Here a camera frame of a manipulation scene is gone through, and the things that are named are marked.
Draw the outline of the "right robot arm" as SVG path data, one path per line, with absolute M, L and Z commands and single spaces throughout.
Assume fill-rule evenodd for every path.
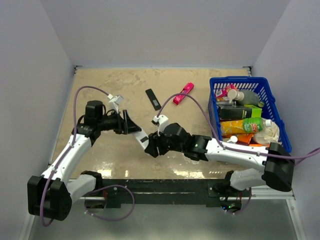
M 247 188 L 263 185 L 280 192 L 292 189 L 295 161 L 278 143 L 272 142 L 268 147 L 221 143 L 209 136 L 191 135 L 178 123 L 171 123 L 140 141 L 145 153 L 154 158 L 175 151 L 194 161 L 221 161 L 245 166 L 246 170 L 233 171 L 217 188 L 230 197 Z

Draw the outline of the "white remote control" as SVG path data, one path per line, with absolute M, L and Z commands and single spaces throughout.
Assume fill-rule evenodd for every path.
M 133 137 L 137 140 L 139 145 L 145 150 L 149 145 L 149 136 L 147 133 L 142 129 L 139 132 L 135 132 L 132 134 Z

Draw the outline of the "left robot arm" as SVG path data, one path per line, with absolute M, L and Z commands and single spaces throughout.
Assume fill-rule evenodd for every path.
M 86 170 L 76 180 L 70 177 L 85 155 L 104 131 L 119 135 L 133 135 L 145 149 L 149 143 L 146 133 L 129 117 L 106 106 L 99 100 L 88 101 L 85 114 L 76 122 L 70 139 L 41 176 L 32 176 L 27 182 L 28 212 L 31 215 L 63 221 L 71 207 L 82 196 L 90 193 L 99 196 L 104 190 L 102 175 Z

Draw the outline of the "black remote control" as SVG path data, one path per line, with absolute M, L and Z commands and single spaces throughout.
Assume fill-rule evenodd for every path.
M 155 111 L 159 111 L 162 106 L 161 106 L 160 102 L 158 101 L 158 99 L 157 99 L 155 93 L 153 92 L 153 90 L 151 88 L 149 88 L 149 89 L 147 89 L 145 91 L 145 93 L 146 93 L 148 99 L 150 100 L 154 110 Z

